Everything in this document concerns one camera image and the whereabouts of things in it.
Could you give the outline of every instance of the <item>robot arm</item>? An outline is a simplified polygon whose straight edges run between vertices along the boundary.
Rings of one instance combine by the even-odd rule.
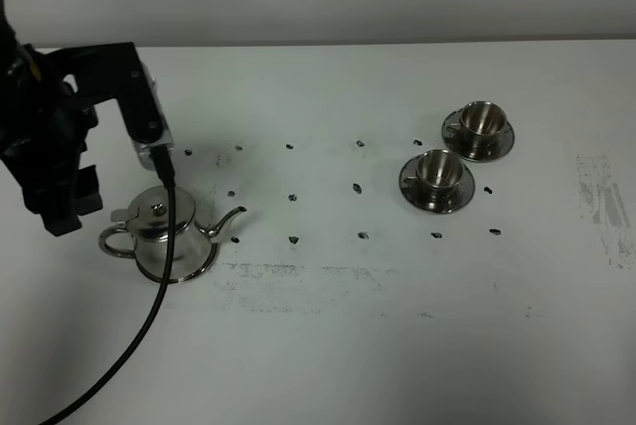
[[[64,82],[72,74],[77,91]],[[94,106],[116,99],[141,164],[173,143],[152,81],[132,43],[44,55],[22,46],[0,0],[0,159],[22,188],[25,206],[59,236],[102,208],[95,166],[80,169]]]

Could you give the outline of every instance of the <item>black cable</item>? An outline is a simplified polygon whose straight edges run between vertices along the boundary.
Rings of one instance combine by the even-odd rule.
[[[40,425],[54,425],[60,423],[69,415],[74,413],[85,403],[93,398],[102,387],[104,387],[109,380],[111,380],[116,373],[119,372],[121,367],[126,363],[130,356],[136,351],[136,349],[143,341],[150,330],[150,326],[157,317],[157,313],[161,308],[161,303],[166,295],[168,284],[170,281],[170,275],[172,274],[172,260],[175,255],[175,236],[176,236],[176,222],[177,222],[177,201],[175,199],[175,179],[174,170],[172,168],[172,162],[170,161],[170,154],[165,146],[156,147],[152,151],[152,159],[157,169],[157,175],[163,182],[166,190],[168,191],[168,249],[166,251],[166,264],[163,269],[163,276],[159,285],[159,291],[155,302],[152,304],[150,313],[146,318],[146,321],[141,326],[141,329],[130,343],[130,346],[126,348],[119,359],[112,365],[112,367],[95,383],[93,387],[87,390],[80,398],[69,405],[67,408],[59,413],[56,413],[53,417],[45,420]]]

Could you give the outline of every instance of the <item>teapot spout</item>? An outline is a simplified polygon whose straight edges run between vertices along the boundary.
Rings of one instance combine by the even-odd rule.
[[[230,223],[232,223],[232,220],[235,219],[235,217],[239,213],[243,213],[243,212],[247,212],[247,209],[245,207],[237,207],[231,212],[229,212],[228,214],[226,214],[223,218],[221,218],[221,221],[219,221],[215,226],[212,226],[211,228],[206,229],[205,234],[208,237],[208,239],[212,243],[219,242],[221,240],[219,236],[221,236],[222,233],[224,233],[230,227]]]

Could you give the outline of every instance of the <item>white table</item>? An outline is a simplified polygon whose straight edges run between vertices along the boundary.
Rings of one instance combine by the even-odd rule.
[[[240,243],[170,287],[139,351],[66,423],[633,423],[635,42],[140,53],[178,183],[213,219],[248,213]],[[469,165],[465,210],[417,212],[399,169],[472,100],[501,105],[517,143]],[[115,104],[98,114],[83,162],[104,210],[82,230],[49,236],[0,173],[1,423],[77,398],[157,290],[97,248],[110,211],[158,183]]]

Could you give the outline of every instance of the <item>silver teapot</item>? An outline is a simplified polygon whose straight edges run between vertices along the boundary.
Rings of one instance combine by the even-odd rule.
[[[226,214],[215,226],[201,226],[196,219],[196,204],[183,189],[175,189],[177,218],[175,255],[170,283],[183,283],[210,268],[217,252],[221,233],[231,220],[245,208],[238,207]],[[111,214],[115,226],[99,236],[101,250],[115,258],[136,260],[137,267],[147,278],[160,282],[168,248],[168,194],[163,187],[155,187],[138,195],[126,210]],[[117,233],[132,236],[132,249],[117,249],[106,241]]]

